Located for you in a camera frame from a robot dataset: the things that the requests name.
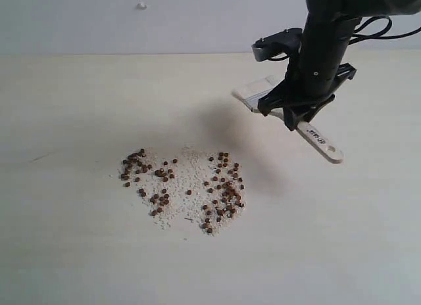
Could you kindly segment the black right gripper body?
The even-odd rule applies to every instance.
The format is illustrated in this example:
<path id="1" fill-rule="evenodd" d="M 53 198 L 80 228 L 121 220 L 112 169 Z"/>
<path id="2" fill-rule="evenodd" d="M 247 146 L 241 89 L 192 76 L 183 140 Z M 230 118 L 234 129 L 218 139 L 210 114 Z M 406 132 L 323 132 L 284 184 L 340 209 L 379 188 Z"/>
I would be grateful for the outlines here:
<path id="1" fill-rule="evenodd" d="M 297 66 L 288 81 L 294 97 L 315 99 L 329 94 L 359 20 L 306 21 Z"/>

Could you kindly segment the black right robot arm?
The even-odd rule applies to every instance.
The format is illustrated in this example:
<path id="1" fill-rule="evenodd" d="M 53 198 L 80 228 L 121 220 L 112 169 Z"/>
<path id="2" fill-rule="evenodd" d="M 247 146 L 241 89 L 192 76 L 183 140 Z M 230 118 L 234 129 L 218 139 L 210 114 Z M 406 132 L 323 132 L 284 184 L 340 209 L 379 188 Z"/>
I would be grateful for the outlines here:
<path id="1" fill-rule="evenodd" d="M 346 48 L 367 39 L 387 39 L 381 32 L 360 31 L 375 20 L 420 12 L 420 0 L 306 0 L 305 27 L 290 28 L 257 40 L 252 50 L 262 62 L 287 59 L 285 78 L 263 98 L 257 109 L 264 116 L 280 108 L 285 126 L 294 131 L 310 122 L 335 99 L 334 93 L 354 78 L 356 69 L 342 63 Z"/>

